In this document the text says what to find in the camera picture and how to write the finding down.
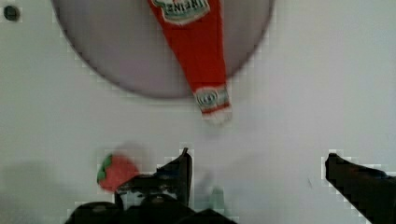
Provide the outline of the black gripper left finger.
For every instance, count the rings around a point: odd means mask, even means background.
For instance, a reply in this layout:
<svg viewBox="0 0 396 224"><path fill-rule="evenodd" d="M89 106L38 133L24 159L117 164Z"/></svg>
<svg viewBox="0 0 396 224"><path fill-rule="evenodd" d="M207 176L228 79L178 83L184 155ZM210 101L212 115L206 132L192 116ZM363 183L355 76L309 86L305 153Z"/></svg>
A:
<svg viewBox="0 0 396 224"><path fill-rule="evenodd" d="M111 202L79 205L64 224L237 224L217 208L189 207L192 157L181 154L152 174L138 175L110 192Z"/></svg>

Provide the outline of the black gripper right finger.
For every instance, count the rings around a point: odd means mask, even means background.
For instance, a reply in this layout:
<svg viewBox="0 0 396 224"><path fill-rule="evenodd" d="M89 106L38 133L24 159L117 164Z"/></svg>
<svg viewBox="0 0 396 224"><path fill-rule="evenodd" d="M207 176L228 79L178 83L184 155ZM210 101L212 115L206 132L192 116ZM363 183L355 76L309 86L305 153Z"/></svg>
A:
<svg viewBox="0 0 396 224"><path fill-rule="evenodd" d="M395 224L396 182L385 172L330 153L325 178L372 224Z"/></svg>

